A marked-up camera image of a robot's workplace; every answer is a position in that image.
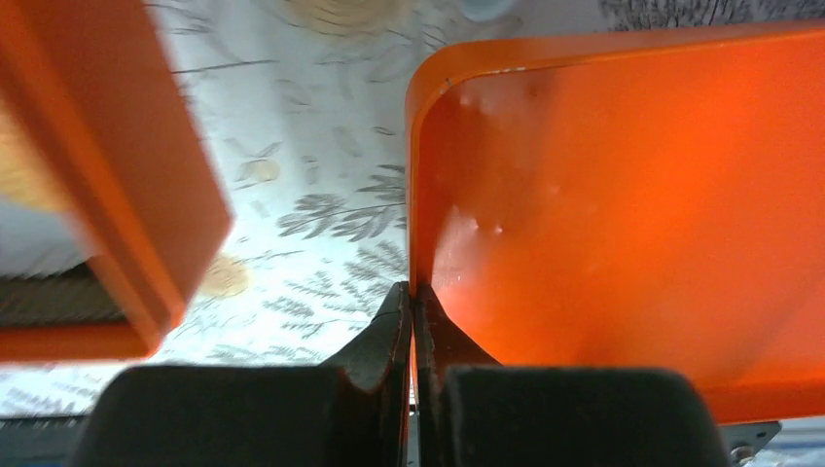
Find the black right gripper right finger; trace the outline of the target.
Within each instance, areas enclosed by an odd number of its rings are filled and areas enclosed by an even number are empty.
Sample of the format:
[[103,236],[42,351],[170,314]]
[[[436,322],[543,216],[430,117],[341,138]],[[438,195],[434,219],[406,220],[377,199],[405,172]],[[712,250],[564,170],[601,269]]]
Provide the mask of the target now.
[[413,300],[424,466],[726,466],[696,389],[654,368],[504,366],[447,316]]

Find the orange tin lid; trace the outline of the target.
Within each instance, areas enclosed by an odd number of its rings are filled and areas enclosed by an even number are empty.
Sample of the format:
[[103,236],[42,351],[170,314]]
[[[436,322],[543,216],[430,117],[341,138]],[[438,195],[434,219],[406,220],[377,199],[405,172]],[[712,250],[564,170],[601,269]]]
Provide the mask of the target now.
[[824,412],[824,23],[445,47],[406,96],[410,283],[501,363]]

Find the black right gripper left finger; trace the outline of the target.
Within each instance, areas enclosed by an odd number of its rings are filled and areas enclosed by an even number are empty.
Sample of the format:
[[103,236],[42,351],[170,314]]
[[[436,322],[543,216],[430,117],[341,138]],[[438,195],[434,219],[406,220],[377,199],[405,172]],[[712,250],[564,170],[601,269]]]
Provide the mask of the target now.
[[73,466],[401,466],[412,336],[406,283],[315,366],[140,366],[101,394]]

